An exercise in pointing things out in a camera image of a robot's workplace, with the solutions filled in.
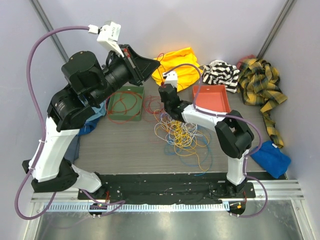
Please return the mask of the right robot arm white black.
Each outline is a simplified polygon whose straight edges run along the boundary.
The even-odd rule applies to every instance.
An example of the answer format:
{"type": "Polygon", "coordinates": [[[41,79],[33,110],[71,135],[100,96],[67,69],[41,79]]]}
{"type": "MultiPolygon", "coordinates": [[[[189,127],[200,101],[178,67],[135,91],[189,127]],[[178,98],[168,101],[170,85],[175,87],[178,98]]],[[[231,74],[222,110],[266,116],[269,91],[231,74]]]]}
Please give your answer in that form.
{"type": "Polygon", "coordinates": [[[242,121],[242,115],[236,110],[227,114],[214,112],[181,100],[176,88],[169,83],[160,86],[158,92],[165,112],[172,119],[216,133],[220,148],[227,155],[226,193],[233,198],[242,194],[247,182],[244,174],[245,155],[254,140],[254,134],[248,124],[242,121]]]}

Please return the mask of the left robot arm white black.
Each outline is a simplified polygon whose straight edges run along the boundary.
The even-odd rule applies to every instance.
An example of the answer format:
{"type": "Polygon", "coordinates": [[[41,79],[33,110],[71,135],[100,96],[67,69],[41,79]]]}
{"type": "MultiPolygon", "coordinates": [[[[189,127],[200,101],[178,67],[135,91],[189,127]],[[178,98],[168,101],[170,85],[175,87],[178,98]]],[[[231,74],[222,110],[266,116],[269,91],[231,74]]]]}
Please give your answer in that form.
{"type": "Polygon", "coordinates": [[[120,46],[120,54],[110,51],[105,67],[91,51],[70,57],[61,68],[67,86],[52,97],[47,109],[39,156],[22,163],[25,172],[32,174],[31,186],[36,193],[77,188],[97,200],[106,195],[100,174],[76,167],[65,153],[102,102],[126,83],[141,86],[159,66],[159,61],[138,55],[128,44],[120,46]]]}

